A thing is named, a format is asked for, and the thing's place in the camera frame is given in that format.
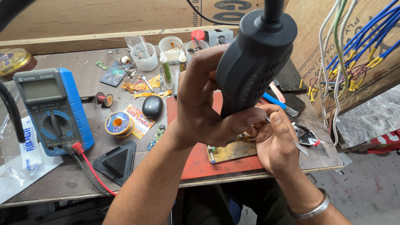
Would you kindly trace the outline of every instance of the floor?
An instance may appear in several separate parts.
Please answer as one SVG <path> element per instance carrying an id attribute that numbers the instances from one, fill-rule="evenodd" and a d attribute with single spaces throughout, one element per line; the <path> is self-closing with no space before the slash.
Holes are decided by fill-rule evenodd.
<path id="1" fill-rule="evenodd" d="M 342 169 L 312 173 L 316 186 L 327 190 L 332 204 L 354 224 L 399 224 L 400 155 L 347 153 L 353 160 Z M 240 225 L 255 225 L 257 215 L 243 208 Z"/>

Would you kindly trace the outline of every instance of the triangular rubber stand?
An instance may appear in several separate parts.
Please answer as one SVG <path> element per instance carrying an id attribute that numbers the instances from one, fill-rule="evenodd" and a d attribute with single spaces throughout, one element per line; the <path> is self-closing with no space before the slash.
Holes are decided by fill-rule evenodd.
<path id="1" fill-rule="evenodd" d="M 133 172 L 135 148 L 134 141 L 127 141 L 95 159 L 93 167 L 122 186 Z"/>
<path id="2" fill-rule="evenodd" d="M 116 177 L 123 177 L 125 173 L 126 157 L 128 149 L 122 150 L 106 158 L 102 163 L 111 170 Z"/>

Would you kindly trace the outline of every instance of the green wire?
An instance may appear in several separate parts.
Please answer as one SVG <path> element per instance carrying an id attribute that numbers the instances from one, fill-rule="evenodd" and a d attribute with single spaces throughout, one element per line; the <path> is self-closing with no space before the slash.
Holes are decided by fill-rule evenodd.
<path id="1" fill-rule="evenodd" d="M 348 79 L 348 76 L 346 73 L 346 68 L 344 66 L 343 54 L 341 53 L 342 50 L 340 49 L 340 46 L 339 46 L 339 37 L 338 37 L 339 22 L 340 22 L 340 18 L 342 17 L 342 13 L 343 13 L 344 7 L 346 6 L 346 3 L 347 3 L 347 0 L 342 1 L 342 4 L 340 5 L 340 8 L 339 8 L 338 15 L 336 16 L 336 21 L 335 21 L 335 25 L 334 25 L 334 29 L 333 29 L 333 37 L 334 37 L 335 47 L 336 47 L 336 51 L 338 52 L 340 67 L 342 68 L 342 72 L 344 74 L 344 89 L 340 92 L 338 99 L 345 92 L 345 90 L 347 89 L 347 86 L 349 84 L 349 79 Z"/>

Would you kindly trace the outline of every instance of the hand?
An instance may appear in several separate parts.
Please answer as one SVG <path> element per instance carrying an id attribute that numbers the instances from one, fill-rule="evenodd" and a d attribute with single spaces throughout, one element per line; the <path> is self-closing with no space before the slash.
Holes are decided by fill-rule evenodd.
<path id="1" fill-rule="evenodd" d="M 297 136 L 285 111 L 274 104 L 264 104 L 259 108 L 270 116 L 271 124 L 266 121 L 254 123 L 246 132 L 256 138 L 261 164 L 274 177 L 286 176 L 300 169 L 299 150 L 293 142 Z"/>
<path id="2" fill-rule="evenodd" d="M 267 116 L 261 108 L 248 108 L 221 119 L 212 108 L 218 89 L 215 70 L 225 50 L 226 45 L 219 45 L 197 51 L 188 69 L 179 75 L 174 133 L 180 142 L 224 145 Z"/>

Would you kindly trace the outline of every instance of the fingernail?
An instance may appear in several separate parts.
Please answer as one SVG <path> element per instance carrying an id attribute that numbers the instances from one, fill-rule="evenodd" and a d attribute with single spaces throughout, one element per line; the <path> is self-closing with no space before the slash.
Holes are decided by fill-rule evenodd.
<path id="1" fill-rule="evenodd" d="M 252 125 L 253 123 L 260 122 L 260 121 L 263 121 L 263 120 L 265 120 L 265 118 L 263 119 L 261 116 L 257 115 L 257 116 L 249 117 L 246 120 L 246 122 L 247 122 L 247 124 Z"/>
<path id="2" fill-rule="evenodd" d="M 275 123 L 280 123 L 282 121 L 282 117 L 280 117 L 279 113 L 275 113 L 274 115 L 274 122 Z"/>

